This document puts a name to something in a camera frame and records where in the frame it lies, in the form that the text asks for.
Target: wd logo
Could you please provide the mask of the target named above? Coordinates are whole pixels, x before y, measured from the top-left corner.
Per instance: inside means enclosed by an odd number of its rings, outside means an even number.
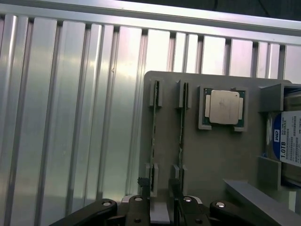
[[[279,142],[280,141],[280,130],[275,129],[274,130],[274,142]]]

